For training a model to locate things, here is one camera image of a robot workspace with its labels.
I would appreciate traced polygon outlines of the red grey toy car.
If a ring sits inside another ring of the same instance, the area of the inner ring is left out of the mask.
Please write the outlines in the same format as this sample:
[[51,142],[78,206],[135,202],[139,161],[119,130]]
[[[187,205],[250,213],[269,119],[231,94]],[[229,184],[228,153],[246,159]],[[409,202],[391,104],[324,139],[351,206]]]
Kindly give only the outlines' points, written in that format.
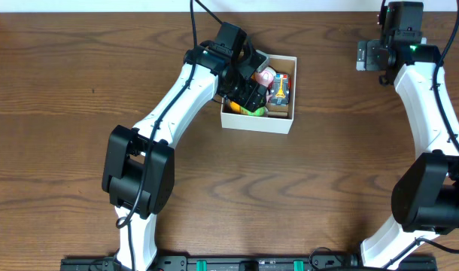
[[277,73],[270,89],[269,102],[273,105],[287,105],[290,102],[290,76]]

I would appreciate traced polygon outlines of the orange rubber dinosaur toy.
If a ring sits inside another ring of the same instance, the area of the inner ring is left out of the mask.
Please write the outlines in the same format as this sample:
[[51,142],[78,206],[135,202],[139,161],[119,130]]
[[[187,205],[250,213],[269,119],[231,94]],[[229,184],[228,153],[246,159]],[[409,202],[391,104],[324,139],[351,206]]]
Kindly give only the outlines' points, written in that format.
[[229,101],[228,106],[232,113],[234,114],[242,114],[242,107],[237,104],[236,102]]

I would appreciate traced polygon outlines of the wooden pig rattle drum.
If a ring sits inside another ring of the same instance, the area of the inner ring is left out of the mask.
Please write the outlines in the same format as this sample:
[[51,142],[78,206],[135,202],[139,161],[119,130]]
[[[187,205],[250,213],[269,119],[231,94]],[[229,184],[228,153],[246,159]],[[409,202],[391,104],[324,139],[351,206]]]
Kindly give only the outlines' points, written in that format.
[[266,115],[274,118],[288,118],[288,113],[285,111],[268,111]]

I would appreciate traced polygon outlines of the white cardboard box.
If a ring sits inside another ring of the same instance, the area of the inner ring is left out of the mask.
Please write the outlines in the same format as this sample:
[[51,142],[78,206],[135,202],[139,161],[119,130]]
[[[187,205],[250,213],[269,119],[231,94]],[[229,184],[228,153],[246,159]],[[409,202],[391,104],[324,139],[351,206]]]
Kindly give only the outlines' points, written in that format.
[[284,72],[290,75],[291,88],[287,117],[255,117],[235,114],[231,112],[229,106],[222,105],[220,107],[220,118],[223,128],[279,134],[288,134],[290,132],[294,120],[297,57],[270,54],[269,58],[269,65],[272,68],[277,72]]

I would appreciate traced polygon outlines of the green number ball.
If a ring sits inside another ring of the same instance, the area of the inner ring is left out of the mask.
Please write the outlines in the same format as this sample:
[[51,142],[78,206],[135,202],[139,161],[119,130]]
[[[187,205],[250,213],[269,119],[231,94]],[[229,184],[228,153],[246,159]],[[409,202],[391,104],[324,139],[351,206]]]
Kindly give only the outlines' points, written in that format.
[[261,107],[256,109],[255,111],[249,111],[246,108],[241,107],[240,108],[240,114],[247,115],[247,116],[252,116],[252,117],[262,117],[266,113],[266,107]]

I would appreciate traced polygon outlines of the white pink chicken toy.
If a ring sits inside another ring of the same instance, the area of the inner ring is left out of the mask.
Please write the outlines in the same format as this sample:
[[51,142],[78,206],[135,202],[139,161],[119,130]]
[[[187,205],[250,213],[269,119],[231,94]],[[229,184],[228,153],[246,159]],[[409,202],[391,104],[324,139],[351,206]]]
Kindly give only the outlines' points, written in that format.
[[270,102],[272,98],[271,89],[275,80],[276,71],[271,67],[266,67],[262,72],[255,72],[252,78],[260,85],[266,88],[266,102]]

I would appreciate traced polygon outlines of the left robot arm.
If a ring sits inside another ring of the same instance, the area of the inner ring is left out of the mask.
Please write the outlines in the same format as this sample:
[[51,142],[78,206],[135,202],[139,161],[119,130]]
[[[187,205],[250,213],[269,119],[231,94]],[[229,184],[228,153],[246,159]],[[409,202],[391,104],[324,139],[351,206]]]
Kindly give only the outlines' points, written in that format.
[[108,139],[102,189],[117,213],[121,270],[146,270],[156,255],[157,215],[175,184],[175,149],[200,109],[215,95],[255,111],[266,101],[266,89],[255,72],[269,56],[251,49],[242,59],[198,46],[187,51],[181,73],[149,115],[133,127],[116,126]]

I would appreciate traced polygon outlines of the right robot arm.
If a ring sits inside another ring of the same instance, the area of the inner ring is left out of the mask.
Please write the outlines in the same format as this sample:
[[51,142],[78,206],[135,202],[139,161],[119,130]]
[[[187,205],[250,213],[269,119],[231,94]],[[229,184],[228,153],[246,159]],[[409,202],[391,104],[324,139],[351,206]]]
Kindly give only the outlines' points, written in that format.
[[396,270],[422,243],[459,229],[459,122],[436,46],[361,41],[357,70],[384,73],[414,140],[415,162],[394,186],[391,216],[360,244],[362,266]]

